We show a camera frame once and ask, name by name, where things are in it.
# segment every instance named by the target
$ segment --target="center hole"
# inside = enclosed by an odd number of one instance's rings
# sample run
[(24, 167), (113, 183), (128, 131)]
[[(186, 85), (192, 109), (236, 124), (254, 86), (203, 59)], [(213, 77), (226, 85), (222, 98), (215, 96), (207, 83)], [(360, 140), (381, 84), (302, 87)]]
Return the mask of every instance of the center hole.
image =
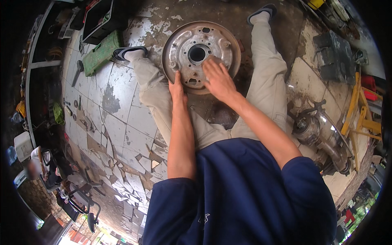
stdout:
[(204, 59), (205, 51), (200, 47), (196, 47), (191, 50), (189, 56), (193, 61), (199, 62)]

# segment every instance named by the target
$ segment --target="gray slipper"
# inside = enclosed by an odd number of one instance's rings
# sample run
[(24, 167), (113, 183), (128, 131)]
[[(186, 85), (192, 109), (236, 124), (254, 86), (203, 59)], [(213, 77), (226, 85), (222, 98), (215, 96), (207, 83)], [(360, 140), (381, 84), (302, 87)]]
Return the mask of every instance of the gray slipper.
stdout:
[(276, 15), (276, 13), (277, 13), (277, 9), (276, 9), (275, 4), (264, 5), (262, 8), (260, 8), (259, 10), (257, 10), (256, 12), (254, 12), (253, 14), (248, 16), (248, 18), (247, 18), (248, 24), (250, 26), (253, 26), (253, 24), (250, 22), (251, 17), (254, 16), (254, 15), (258, 15), (259, 13), (261, 13), (263, 11), (267, 11), (270, 14), (270, 18), (269, 19), (272, 19)]
[(144, 46), (136, 46), (136, 47), (124, 47), (118, 48), (113, 51), (113, 57), (119, 61), (126, 61), (124, 55), (128, 51), (135, 51), (135, 50), (144, 50), (145, 55), (147, 56), (148, 50)]

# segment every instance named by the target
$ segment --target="navy blue t-shirt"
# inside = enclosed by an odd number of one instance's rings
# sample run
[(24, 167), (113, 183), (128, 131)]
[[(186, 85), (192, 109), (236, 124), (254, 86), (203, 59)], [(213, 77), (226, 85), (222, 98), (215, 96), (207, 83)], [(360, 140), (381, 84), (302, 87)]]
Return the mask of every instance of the navy blue t-shirt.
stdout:
[(197, 180), (154, 185), (143, 245), (331, 244), (336, 211), (310, 158), (280, 170), (256, 140), (215, 142), (196, 153)]

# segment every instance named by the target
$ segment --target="plastic crate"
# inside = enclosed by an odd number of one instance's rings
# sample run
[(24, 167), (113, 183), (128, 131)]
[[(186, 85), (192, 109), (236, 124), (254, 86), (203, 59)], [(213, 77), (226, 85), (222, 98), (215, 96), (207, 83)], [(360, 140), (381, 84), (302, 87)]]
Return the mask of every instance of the plastic crate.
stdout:
[(83, 58), (85, 76), (92, 76), (110, 61), (113, 57), (113, 51), (119, 47), (123, 47), (123, 38), (121, 32), (115, 30)]
[[(98, 45), (114, 30), (125, 30), (128, 26), (128, 12), (122, 0), (101, 0), (87, 11), (83, 29), (83, 42)], [(101, 25), (98, 22), (107, 13), (108, 20)]]

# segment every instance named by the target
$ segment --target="white sock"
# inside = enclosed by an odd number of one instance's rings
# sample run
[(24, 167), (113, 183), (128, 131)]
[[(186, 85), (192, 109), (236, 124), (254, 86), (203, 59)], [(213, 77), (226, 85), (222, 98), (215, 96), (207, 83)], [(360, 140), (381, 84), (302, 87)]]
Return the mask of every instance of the white sock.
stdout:
[(249, 21), (252, 23), (252, 25), (254, 25), (256, 22), (268, 22), (269, 17), (269, 13), (267, 11), (263, 11), (257, 15), (252, 16)]
[(129, 62), (132, 62), (136, 58), (144, 58), (144, 50), (138, 49), (134, 51), (128, 51), (124, 54), (124, 58)]

